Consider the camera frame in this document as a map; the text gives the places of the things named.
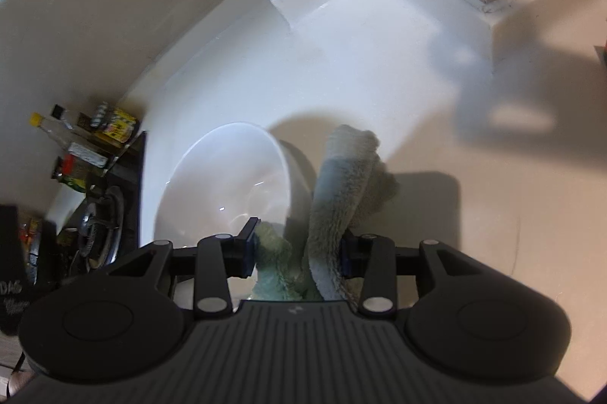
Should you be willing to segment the grey green microfibre cloth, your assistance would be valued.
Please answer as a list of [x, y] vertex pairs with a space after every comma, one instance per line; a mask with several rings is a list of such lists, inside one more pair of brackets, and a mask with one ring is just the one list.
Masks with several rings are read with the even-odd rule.
[[288, 240], [260, 222], [251, 298], [261, 301], [334, 301], [355, 305], [356, 292], [338, 266], [341, 237], [380, 211], [398, 184], [377, 150], [380, 140], [344, 124], [328, 137], [315, 184], [307, 232]]

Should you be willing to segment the white ceramic bowl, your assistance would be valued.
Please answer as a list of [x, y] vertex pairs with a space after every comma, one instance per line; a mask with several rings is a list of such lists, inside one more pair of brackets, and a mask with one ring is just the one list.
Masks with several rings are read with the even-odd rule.
[[153, 237], [192, 247], [237, 234], [251, 217], [291, 243], [305, 240], [312, 194], [288, 149], [261, 127], [232, 123], [195, 142], [177, 163], [156, 212]]

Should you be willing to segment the black gas stove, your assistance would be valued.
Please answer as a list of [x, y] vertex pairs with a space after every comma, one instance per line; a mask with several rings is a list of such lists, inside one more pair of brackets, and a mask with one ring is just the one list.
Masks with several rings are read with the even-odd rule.
[[28, 255], [41, 285], [61, 285], [139, 247], [146, 134], [141, 133], [93, 182], [64, 226], [44, 226]]

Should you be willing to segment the red cap bottle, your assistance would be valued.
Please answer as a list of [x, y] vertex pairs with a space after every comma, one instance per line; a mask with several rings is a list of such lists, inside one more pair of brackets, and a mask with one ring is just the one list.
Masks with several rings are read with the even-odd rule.
[[80, 193], [88, 190], [88, 164], [73, 154], [58, 157], [52, 170], [52, 179]]

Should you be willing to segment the black cap clear bottle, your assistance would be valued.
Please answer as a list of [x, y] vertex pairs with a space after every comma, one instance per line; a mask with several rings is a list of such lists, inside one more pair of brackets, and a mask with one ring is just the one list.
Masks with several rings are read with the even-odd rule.
[[94, 140], [91, 119], [87, 115], [55, 104], [50, 116], [66, 127], [69, 136], [75, 140], [75, 144], [70, 146], [71, 152], [96, 168], [108, 166], [110, 153]]

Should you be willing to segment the yellow label jar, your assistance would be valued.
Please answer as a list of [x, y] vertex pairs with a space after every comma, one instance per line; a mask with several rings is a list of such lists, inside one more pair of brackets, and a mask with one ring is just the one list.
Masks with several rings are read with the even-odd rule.
[[91, 118], [94, 134], [116, 147], [128, 145], [139, 127], [137, 117], [108, 102], [102, 102]]

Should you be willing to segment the yellow cap clear bottle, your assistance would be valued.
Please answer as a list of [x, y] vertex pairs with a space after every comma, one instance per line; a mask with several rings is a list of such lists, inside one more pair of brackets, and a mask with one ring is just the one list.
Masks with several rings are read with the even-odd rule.
[[57, 143], [60, 149], [67, 151], [71, 145], [71, 133], [59, 121], [52, 118], [44, 117], [37, 112], [33, 112], [30, 116], [30, 125], [37, 127], [50, 140]]

